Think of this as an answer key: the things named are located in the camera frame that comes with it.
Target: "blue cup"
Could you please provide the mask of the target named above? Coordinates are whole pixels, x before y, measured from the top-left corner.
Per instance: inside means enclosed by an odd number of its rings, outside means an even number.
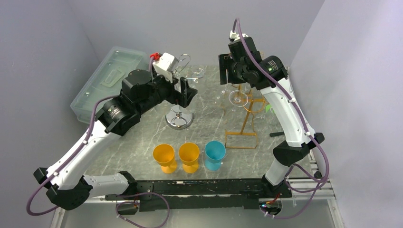
[[[211,171],[221,167],[221,160],[225,156],[225,146],[219,141],[210,141],[205,148],[207,159],[204,165]]]

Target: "plastic cup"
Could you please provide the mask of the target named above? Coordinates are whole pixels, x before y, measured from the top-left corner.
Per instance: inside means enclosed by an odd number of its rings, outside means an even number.
[[[176,161],[173,147],[168,144],[161,144],[154,148],[153,157],[164,173],[173,173],[176,169]]]
[[[182,167],[185,172],[196,172],[199,167],[199,163],[197,162],[199,154],[199,147],[191,142],[185,143],[179,148],[179,158],[183,163]]]
[[[221,160],[225,156],[225,146],[219,141],[210,141],[206,148],[207,159],[204,165],[211,171],[216,171],[221,167]]]

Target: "black bracket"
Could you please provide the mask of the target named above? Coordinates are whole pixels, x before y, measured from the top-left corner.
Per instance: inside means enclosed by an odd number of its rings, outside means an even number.
[[[135,191],[129,192],[129,191],[125,191],[122,195],[135,195],[137,193],[143,193],[143,192],[153,192],[154,190],[154,185],[151,181],[139,181],[137,182],[137,189]],[[148,194],[148,195],[142,195],[139,196],[138,199],[139,200],[151,200],[152,195]],[[110,195],[106,195],[105,196],[105,200],[117,200],[117,201],[121,201],[121,200],[134,200],[135,197],[123,197],[123,196],[118,196],[115,194],[110,194]]]
[[[318,143],[322,143],[325,140],[325,137],[322,133],[316,133],[314,137]],[[278,162],[285,166],[291,166],[307,156],[309,151],[315,147],[316,146],[312,141],[310,141],[308,144],[302,144],[301,147],[291,147],[284,140],[273,149],[273,154]]]
[[[37,168],[34,172],[34,177],[39,184],[42,184],[47,178],[47,168]],[[78,184],[69,190],[59,190],[58,185],[52,185],[48,182],[45,185],[47,188],[46,195],[50,202],[65,209],[72,210],[83,204],[89,197],[89,192],[92,189],[91,185],[81,178]]]
[[[220,85],[225,85],[227,83],[241,84],[246,82],[240,77],[237,77],[237,72],[233,71],[235,61],[232,59],[231,54],[219,55],[218,60],[220,66]]]
[[[280,198],[291,198],[291,190],[282,181],[277,186],[273,186],[269,183],[266,177],[263,175],[260,183],[247,183],[245,192],[247,198],[259,199],[259,198],[275,198],[277,194],[280,194]]]

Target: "red clip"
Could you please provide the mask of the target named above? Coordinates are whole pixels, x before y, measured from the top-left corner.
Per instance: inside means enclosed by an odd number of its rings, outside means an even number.
[[[150,55],[150,58],[154,57],[154,60],[157,61],[158,59],[160,59],[160,54],[158,54],[158,52],[155,52],[154,54]]]

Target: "white connector block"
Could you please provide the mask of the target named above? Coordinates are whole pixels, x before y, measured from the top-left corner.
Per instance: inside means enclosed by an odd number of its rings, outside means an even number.
[[[245,33],[242,33],[242,36],[243,36],[243,37],[249,37],[249,36],[246,35]],[[235,41],[235,40],[240,39],[240,36],[239,36],[238,33],[232,32],[232,30],[231,30],[231,31],[230,31],[230,39],[234,39],[234,41]]]
[[[153,66],[158,75],[163,75],[166,79],[172,82],[172,73],[179,60],[168,53],[163,53],[163,55],[153,62]]]

